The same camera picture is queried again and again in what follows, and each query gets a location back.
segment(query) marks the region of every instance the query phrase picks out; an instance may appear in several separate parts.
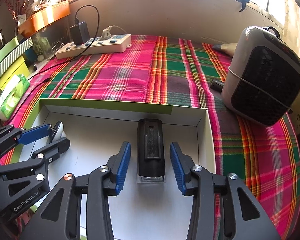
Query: brand logo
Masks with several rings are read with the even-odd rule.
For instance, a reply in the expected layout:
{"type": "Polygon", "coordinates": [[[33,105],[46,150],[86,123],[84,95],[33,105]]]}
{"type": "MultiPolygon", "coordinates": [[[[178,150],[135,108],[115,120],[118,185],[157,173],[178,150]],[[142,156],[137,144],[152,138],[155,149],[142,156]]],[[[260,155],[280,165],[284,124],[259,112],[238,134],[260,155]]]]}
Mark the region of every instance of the brand logo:
{"type": "Polygon", "coordinates": [[[33,195],[31,195],[29,198],[27,198],[26,200],[24,200],[23,202],[20,203],[20,205],[18,205],[17,207],[15,207],[13,210],[15,212],[17,212],[20,208],[22,208],[24,205],[28,204],[31,200],[33,200],[34,198],[36,198],[39,195],[39,192],[35,192],[33,195]]]}

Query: plaid tablecloth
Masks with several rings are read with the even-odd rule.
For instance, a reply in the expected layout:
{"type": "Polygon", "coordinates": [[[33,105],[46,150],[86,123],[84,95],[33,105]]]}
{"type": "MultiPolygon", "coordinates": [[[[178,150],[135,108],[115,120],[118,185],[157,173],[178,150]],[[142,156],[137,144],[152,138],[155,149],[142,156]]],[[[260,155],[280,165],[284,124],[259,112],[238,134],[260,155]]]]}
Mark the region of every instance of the plaid tablecloth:
{"type": "MultiPolygon", "coordinates": [[[[64,62],[52,60],[41,71],[64,62]]],[[[39,98],[86,98],[206,107],[212,126],[218,174],[237,173],[261,203],[282,239],[300,210],[300,155],[285,115],[263,128],[225,108],[212,78],[225,81],[230,58],[211,45],[167,37],[133,36],[124,53],[83,56],[31,81],[31,95],[13,120],[22,127],[39,98]],[[53,80],[40,84],[45,78],[53,80]]],[[[3,159],[9,163],[12,151],[3,159]]],[[[216,239],[220,209],[217,199],[216,239]]]]}

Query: clear plastic base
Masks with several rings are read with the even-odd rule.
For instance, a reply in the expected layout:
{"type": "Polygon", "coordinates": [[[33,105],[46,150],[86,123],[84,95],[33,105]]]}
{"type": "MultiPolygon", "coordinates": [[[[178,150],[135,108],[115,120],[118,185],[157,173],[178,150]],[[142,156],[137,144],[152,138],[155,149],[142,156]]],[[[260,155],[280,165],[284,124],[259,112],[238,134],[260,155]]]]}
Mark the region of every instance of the clear plastic base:
{"type": "Polygon", "coordinates": [[[150,178],[150,177],[139,176],[137,174],[137,183],[163,183],[163,182],[166,182],[166,176],[150,178]]]}

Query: shallow box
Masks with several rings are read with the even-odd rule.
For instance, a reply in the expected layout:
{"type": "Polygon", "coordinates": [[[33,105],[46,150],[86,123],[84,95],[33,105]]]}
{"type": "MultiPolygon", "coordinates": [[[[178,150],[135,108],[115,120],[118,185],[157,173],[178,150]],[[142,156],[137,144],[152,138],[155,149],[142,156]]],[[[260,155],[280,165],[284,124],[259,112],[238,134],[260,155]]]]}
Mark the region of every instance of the shallow box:
{"type": "MultiPolygon", "coordinates": [[[[102,100],[41,99],[25,128],[62,121],[70,149],[49,165],[53,186],[66,173],[81,176],[105,165],[122,142],[131,143],[131,160],[123,190],[109,197],[114,237],[121,240],[184,240],[193,197],[178,190],[170,161],[170,143],[177,141],[184,154],[215,173],[215,155],[207,109],[102,100]],[[162,121],[166,182],[137,184],[137,126],[143,118],[162,121]]],[[[47,138],[16,148],[13,160],[27,160],[47,138]]],[[[82,196],[81,235],[86,236],[86,195],[82,196]]]]}

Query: black robotic claw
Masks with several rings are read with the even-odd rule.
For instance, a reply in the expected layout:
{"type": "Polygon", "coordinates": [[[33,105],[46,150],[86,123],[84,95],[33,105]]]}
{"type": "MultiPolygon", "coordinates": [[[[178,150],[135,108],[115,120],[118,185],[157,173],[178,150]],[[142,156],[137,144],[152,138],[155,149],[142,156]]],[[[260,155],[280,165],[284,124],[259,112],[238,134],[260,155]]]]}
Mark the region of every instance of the black robotic claw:
{"type": "Polygon", "coordinates": [[[220,176],[194,165],[177,142],[170,145],[170,158],[179,190],[185,196],[193,195],[187,240],[214,239],[214,194],[220,194],[221,239],[281,239],[260,203],[236,174],[220,176]]]}
{"type": "Polygon", "coordinates": [[[131,155],[124,142],[117,155],[92,173],[64,175],[26,225],[20,240],[80,240],[82,194],[87,194],[87,239],[113,240],[108,196],[123,189],[131,155]]]}
{"type": "MultiPolygon", "coordinates": [[[[8,125],[0,128],[0,159],[18,144],[29,144],[49,135],[50,125],[29,130],[8,125]]],[[[49,191],[48,164],[70,147],[61,138],[37,151],[27,161],[0,166],[0,222],[9,223],[49,191]]]]}

